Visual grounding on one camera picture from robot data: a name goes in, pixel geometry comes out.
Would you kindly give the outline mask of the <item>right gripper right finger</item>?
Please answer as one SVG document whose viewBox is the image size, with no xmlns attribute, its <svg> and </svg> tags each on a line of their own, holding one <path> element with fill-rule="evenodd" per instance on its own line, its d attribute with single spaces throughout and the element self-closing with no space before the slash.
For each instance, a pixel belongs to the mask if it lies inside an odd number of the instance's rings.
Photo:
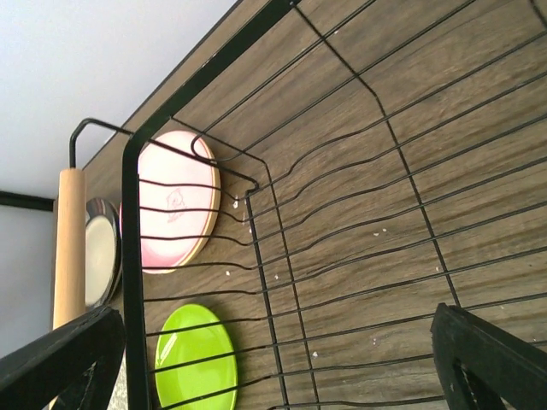
<svg viewBox="0 0 547 410">
<path fill-rule="evenodd" d="M 440 303 L 432 355 L 450 409 L 546 408 L 546 353 L 468 311 Z"/>
</svg>

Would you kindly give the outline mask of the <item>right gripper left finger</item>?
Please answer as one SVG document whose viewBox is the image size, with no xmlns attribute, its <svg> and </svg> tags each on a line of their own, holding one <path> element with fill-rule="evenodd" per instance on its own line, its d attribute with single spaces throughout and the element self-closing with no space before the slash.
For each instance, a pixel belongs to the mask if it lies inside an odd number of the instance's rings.
<svg viewBox="0 0 547 410">
<path fill-rule="evenodd" d="M 83 314 L 1 359 L 1 408 L 107 408 L 125 344 L 117 310 Z"/>
</svg>

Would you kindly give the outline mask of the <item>green plate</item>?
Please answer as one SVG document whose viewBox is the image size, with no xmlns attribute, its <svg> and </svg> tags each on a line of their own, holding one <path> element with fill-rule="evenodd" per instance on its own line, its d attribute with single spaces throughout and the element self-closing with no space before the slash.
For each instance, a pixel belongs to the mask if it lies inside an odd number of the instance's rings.
<svg viewBox="0 0 547 410">
<path fill-rule="evenodd" d="M 161 407 L 234 409 L 238 368 L 226 328 L 208 308 L 179 307 L 157 339 L 156 391 Z"/>
</svg>

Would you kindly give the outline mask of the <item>glossy black plate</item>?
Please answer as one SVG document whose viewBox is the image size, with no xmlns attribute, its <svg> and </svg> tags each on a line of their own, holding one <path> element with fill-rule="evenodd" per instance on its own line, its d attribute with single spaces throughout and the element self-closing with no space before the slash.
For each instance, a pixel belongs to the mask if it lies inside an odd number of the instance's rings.
<svg viewBox="0 0 547 410">
<path fill-rule="evenodd" d="M 114 205 L 106 199 L 95 197 L 88 200 L 86 203 L 85 227 L 91 219 L 99 215 L 105 216 L 110 221 L 110 224 L 112 225 L 113 231 L 115 233 L 115 240 L 116 240 L 115 268 L 111 278 L 109 290 L 103 295 L 103 299 L 97 304 L 95 304 L 94 306 L 87 307 L 85 305 L 87 309 L 97 308 L 98 306 L 109 303 L 109 301 L 112 299 L 112 297 L 114 296 L 118 288 L 118 285 L 121 281 L 121 276 L 122 276 L 122 265 L 121 265 L 122 244 L 121 244 L 119 213 L 114 207 Z"/>
</svg>

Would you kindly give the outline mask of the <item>orange plate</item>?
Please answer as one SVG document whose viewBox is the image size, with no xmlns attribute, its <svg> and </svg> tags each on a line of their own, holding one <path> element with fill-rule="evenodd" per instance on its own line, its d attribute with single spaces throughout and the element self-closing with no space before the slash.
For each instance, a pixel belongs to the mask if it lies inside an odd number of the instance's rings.
<svg viewBox="0 0 547 410">
<path fill-rule="evenodd" d="M 192 155 L 179 160 L 184 179 L 168 198 L 168 221 L 183 220 L 175 232 L 176 255 L 164 265 L 164 272 L 173 272 L 189 264 L 207 244 L 220 209 L 221 177 L 211 148 L 197 134 L 168 132 L 160 141 Z"/>
</svg>

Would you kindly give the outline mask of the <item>pink plate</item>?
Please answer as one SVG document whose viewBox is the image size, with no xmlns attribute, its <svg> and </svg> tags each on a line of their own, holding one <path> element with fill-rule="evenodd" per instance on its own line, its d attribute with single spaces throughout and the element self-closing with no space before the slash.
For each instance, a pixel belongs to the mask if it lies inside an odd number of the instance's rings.
<svg viewBox="0 0 547 410">
<path fill-rule="evenodd" d="M 138 158 L 141 264 L 150 274 L 189 263 L 208 241 L 221 201 L 215 157 L 196 133 L 166 132 Z"/>
</svg>

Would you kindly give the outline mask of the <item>speckled grey large plate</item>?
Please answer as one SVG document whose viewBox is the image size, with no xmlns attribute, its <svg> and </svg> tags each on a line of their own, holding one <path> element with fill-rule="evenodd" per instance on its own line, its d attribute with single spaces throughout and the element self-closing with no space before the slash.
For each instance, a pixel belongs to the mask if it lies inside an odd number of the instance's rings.
<svg viewBox="0 0 547 410">
<path fill-rule="evenodd" d="M 115 386 L 113 388 L 109 404 L 107 407 L 108 410 L 127 410 L 128 409 L 128 399 L 127 399 L 127 382 L 126 382 L 126 357 L 122 356 L 120 370 L 115 381 Z"/>
</svg>

